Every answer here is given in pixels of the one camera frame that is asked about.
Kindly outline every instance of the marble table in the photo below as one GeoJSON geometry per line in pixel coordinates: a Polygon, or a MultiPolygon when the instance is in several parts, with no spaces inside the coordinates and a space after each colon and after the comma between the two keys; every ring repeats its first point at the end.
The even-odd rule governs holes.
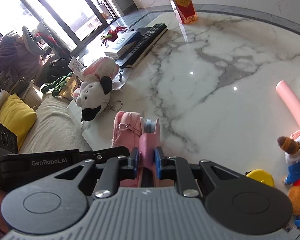
{"type": "MultiPolygon", "coordinates": [[[[111,100],[121,100],[123,111],[159,117],[167,156],[209,159],[240,173],[264,169],[287,192],[276,140],[298,126],[275,87],[285,80],[300,98],[300,36],[221,14],[198,13],[196,22],[180,25],[166,12],[149,26],[156,23],[168,31],[111,100]]],[[[81,126],[80,109],[69,107],[81,126]]],[[[104,112],[84,124],[93,150],[110,147],[115,115],[104,112]]]]}

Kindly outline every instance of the green strap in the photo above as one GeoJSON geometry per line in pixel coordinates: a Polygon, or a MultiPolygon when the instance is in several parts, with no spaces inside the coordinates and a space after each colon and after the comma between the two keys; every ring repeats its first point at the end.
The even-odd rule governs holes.
{"type": "Polygon", "coordinates": [[[57,95],[59,95],[60,91],[65,87],[65,85],[67,84],[66,78],[71,77],[73,72],[70,72],[68,75],[64,76],[64,77],[60,77],[57,80],[55,80],[54,82],[52,82],[49,85],[46,85],[44,87],[42,87],[41,89],[41,93],[45,94],[47,93],[50,89],[52,90],[52,96],[56,97],[57,95]]]}

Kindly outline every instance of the white rabbit plush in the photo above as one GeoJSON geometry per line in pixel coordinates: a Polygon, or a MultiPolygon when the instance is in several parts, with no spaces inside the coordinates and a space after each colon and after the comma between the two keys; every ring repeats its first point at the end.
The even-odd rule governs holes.
{"type": "Polygon", "coordinates": [[[82,108],[81,121],[91,121],[100,114],[110,100],[112,79],[119,66],[114,59],[102,57],[81,72],[83,83],[74,91],[74,101],[82,108]]]}

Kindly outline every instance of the stuffed animal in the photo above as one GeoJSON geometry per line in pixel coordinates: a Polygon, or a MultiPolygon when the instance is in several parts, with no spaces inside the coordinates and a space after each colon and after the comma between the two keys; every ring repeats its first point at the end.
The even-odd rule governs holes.
{"type": "Polygon", "coordinates": [[[281,136],[278,144],[285,151],[285,159],[289,174],[284,178],[284,184],[293,184],[289,189],[288,197],[292,203],[293,214],[296,216],[295,224],[300,228],[300,136],[293,140],[281,136]]]}
{"type": "Polygon", "coordinates": [[[101,57],[81,71],[82,85],[74,91],[74,101],[82,108],[81,121],[91,121],[108,105],[112,79],[119,66],[110,57],[101,57]]]}

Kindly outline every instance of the glass bottle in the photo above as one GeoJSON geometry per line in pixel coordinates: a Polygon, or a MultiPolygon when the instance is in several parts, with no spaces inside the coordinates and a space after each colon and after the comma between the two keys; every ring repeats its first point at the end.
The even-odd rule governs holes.
{"type": "Polygon", "coordinates": [[[170,3],[178,22],[187,24],[197,20],[197,12],[194,9],[192,0],[170,0],[170,3]]]}

